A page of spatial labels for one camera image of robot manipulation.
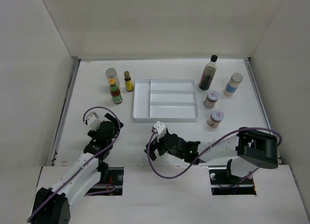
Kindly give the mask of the red chili sauce bottle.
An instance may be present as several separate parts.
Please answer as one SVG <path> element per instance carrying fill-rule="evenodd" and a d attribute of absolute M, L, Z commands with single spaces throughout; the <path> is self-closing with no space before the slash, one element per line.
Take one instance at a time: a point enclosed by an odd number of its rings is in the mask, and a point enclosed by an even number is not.
<path fill-rule="evenodd" d="M 115 104 L 121 104 L 123 99 L 121 96 L 120 89 L 115 82 L 115 79 L 113 78 L 109 79 L 108 83 L 109 83 L 110 94 L 111 94 L 113 102 Z"/>

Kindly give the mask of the silver lid clear jar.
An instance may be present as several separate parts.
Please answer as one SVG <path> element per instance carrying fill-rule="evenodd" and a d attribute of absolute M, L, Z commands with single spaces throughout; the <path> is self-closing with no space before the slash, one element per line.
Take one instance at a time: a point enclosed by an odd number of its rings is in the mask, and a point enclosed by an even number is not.
<path fill-rule="evenodd" d="M 120 84 L 120 81 L 119 81 L 119 78 L 118 78 L 118 75 L 117 75 L 117 71 L 115 68 L 108 68 L 106 70 L 106 76 L 109 79 L 114 79 L 118 88 L 121 89 L 121 84 Z"/>

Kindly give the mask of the small yellow label bottle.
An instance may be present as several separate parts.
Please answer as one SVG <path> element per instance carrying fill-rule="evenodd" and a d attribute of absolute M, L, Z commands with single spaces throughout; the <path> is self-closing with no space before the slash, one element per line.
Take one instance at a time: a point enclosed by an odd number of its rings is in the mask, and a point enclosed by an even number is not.
<path fill-rule="evenodd" d="M 132 83 L 132 79 L 128 71 L 124 72 L 124 81 L 125 81 L 125 88 L 128 92 L 132 92 L 134 90 L 134 86 Z"/>

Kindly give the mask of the red lid spice jar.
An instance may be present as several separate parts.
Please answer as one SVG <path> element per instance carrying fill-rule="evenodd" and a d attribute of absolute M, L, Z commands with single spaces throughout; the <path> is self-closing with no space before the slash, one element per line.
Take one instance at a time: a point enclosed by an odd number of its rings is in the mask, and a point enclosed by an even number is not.
<path fill-rule="evenodd" d="M 206 99 L 204 101 L 204 106 L 206 108 L 212 109 L 215 106 L 216 102 L 218 101 L 218 98 L 219 94 L 217 91 L 212 90 L 208 92 Z"/>
<path fill-rule="evenodd" d="M 218 125 L 220 124 L 220 122 L 223 120 L 223 118 L 224 118 L 223 111 L 221 111 L 221 110 L 214 110 L 211 113 L 211 115 L 210 115 L 210 117 L 209 117 L 209 119 L 207 121 L 207 124 L 210 127 L 212 127 L 212 128 L 217 128 Z"/>

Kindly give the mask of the tall dark sauce bottle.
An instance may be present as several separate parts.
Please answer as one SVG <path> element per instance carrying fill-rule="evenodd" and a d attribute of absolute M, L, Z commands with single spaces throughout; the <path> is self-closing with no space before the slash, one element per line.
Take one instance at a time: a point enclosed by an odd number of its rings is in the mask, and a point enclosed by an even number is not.
<path fill-rule="evenodd" d="M 217 70 L 216 61 L 217 61 L 217 55 L 212 55 L 210 62 L 205 65 L 202 76 L 201 76 L 201 80 L 199 83 L 199 88 L 201 90 L 205 91 L 210 88 L 214 75 Z"/>

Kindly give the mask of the blue label white powder jar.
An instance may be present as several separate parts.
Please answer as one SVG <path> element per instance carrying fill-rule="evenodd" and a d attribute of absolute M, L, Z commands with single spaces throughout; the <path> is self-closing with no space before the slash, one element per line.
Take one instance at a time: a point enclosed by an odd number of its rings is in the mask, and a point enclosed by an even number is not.
<path fill-rule="evenodd" d="M 223 93 L 225 96 L 233 96 L 237 88 L 239 87 L 240 83 L 243 80 L 243 76 L 240 73 L 233 73 L 231 75 L 230 80 L 228 81 Z"/>

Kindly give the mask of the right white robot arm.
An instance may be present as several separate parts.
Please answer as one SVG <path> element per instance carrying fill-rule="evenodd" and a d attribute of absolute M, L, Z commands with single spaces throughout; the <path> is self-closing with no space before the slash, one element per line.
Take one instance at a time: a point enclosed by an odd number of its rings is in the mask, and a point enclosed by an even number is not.
<path fill-rule="evenodd" d="M 225 178 L 230 183 L 241 183 L 259 168 L 276 169 L 281 143 L 281 134 L 268 128 L 242 127 L 212 143 L 185 141 L 167 129 L 153 129 L 144 152 L 149 163 L 157 156 L 169 154 L 189 166 L 229 158 Z"/>

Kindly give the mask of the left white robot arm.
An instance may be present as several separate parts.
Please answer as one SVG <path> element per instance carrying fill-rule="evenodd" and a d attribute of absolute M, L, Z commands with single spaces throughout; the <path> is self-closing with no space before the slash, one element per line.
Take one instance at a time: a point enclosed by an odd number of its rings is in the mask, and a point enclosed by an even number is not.
<path fill-rule="evenodd" d="M 116 190 L 109 176 L 109 165 L 104 162 L 118 138 L 123 123 L 109 113 L 101 121 L 96 113 L 84 117 L 90 128 L 90 142 L 77 162 L 54 185 L 40 188 L 35 195 L 30 224 L 67 224 L 71 209 L 84 196 L 111 193 Z"/>

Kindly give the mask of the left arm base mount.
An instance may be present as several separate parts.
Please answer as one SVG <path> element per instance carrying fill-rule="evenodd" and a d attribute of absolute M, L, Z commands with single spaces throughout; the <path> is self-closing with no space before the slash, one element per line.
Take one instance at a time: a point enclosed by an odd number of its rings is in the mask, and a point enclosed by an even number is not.
<path fill-rule="evenodd" d="M 121 196 L 123 194 L 124 168 L 109 167 L 101 178 L 86 192 L 86 196 Z"/>

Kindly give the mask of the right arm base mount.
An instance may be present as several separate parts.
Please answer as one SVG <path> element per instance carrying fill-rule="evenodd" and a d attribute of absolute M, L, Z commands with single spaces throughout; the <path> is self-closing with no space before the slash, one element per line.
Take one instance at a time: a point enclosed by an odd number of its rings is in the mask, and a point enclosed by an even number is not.
<path fill-rule="evenodd" d="M 225 167 L 209 167 L 212 195 L 256 195 L 253 178 L 233 176 L 231 162 L 228 160 Z"/>

